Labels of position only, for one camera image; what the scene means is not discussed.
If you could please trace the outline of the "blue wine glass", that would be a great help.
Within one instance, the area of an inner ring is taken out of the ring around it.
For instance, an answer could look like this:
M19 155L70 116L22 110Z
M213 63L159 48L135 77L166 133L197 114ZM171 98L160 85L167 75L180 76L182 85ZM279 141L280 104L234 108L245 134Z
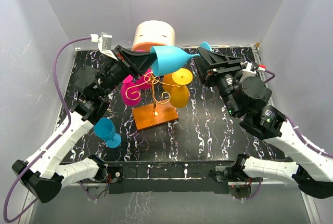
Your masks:
M164 76L178 71L186 63L198 54L189 54L176 46L153 46L150 54L156 55L157 59L151 65L151 70L156 77Z
M94 126L94 134L105 141L109 148L117 148L121 143L121 136L116 133L116 128L109 118L101 118Z

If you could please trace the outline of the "pink yellow cylinder box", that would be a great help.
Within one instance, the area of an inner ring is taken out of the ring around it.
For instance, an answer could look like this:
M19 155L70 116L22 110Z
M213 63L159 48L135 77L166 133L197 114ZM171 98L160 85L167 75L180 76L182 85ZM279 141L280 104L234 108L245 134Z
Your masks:
M150 51L154 46L174 46L175 31L171 25L158 20L144 21L135 31L132 51Z

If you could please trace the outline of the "blue wine glass front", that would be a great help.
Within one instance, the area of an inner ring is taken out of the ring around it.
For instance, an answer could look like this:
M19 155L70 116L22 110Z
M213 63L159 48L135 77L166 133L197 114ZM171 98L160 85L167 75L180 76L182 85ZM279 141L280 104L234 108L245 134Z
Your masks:
M116 133L116 128L109 118L101 118L94 126L94 134L105 141L109 148L117 148L121 143L121 136Z

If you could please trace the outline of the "wooden rack base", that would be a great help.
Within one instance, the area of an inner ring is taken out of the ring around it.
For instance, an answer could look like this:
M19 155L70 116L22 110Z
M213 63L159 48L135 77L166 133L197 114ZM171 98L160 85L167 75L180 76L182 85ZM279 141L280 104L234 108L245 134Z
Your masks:
M177 121L179 118L176 108L166 101L134 108L132 112L138 131Z

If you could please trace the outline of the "magenta wine glass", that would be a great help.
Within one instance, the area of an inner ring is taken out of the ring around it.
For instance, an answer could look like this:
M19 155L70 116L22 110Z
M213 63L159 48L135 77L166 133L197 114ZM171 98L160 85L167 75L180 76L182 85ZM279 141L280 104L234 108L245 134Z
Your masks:
M141 102L140 90L133 82L131 75L123 80L120 93L123 103L127 106L135 106Z
M150 76L151 68L149 68L143 76L135 81L135 85L138 85L139 89L149 89L151 87L151 84L149 83Z

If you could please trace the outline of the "orange wine glass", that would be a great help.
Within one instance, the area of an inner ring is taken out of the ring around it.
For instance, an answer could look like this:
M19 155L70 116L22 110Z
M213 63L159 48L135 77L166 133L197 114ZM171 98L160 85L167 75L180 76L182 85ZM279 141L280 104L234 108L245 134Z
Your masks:
M179 84L177 84L176 82L174 82L174 80L172 79L172 73L170 74L166 74L163 77L163 82L162 82L162 87L164 89L164 91L166 92L171 92L171 89L174 87L180 87Z
M193 80L193 74L186 68L180 68L172 73L172 80L176 83L170 91L170 104L175 108L186 107L189 101L189 89L187 87Z

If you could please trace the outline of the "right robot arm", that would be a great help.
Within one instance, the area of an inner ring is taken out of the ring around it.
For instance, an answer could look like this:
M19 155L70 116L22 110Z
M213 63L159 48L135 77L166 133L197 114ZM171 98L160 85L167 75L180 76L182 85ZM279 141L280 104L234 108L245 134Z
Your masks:
M216 181L267 178L297 186L317 199L332 196L332 155L302 135L289 117L269 104L272 91L260 73L266 67L199 47L194 57L201 83L216 87L231 117L250 135L282 150L289 162L257 159L240 154L230 167L215 168Z

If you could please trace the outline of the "orange wine glass front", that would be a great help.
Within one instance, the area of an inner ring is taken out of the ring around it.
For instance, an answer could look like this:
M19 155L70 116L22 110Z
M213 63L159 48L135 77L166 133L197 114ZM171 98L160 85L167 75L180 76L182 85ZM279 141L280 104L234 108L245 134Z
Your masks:
M172 73L172 80L176 83L170 91L170 104L175 108L186 107L189 101L189 89L187 87L193 80L193 74L186 68L180 68Z

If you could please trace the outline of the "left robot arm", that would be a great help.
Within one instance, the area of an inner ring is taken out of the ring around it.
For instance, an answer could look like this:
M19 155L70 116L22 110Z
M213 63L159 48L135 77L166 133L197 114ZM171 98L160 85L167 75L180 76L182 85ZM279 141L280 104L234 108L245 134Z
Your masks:
M138 78L156 61L150 52L135 52L117 46L114 58L96 70L89 65L78 69L74 88L78 92L61 126L26 160L12 166L20 182L42 203L48 203L60 190L84 179L101 182L107 177L106 163L96 155L82 161L62 165L61 162L76 143L89 132L109 108L109 94L131 75Z

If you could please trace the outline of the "black marble mat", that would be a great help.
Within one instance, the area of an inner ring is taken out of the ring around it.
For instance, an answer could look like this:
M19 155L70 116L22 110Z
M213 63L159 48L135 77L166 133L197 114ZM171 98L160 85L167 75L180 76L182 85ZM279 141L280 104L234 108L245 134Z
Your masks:
M216 88L204 87L195 63L186 65L194 75L188 85L188 105L178 109L178 120L139 131L132 108L125 105L119 89L109 96L110 118L121 136L121 144L108 148L92 131L80 139L65 156L65 162L77 162L96 154L107 162L113 161L211 161L234 160L239 154L259 159L284 160L279 149L249 135L239 126L239 119L227 113Z

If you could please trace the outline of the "aluminium frame rail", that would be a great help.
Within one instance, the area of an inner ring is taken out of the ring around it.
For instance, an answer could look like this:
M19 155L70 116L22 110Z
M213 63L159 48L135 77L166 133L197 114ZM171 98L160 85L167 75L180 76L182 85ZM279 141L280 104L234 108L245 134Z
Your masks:
M69 186L49 203L35 203L21 223L321 223L314 200L277 181L242 188L210 178L187 178L189 168L125 171L110 187L92 183L92 201Z

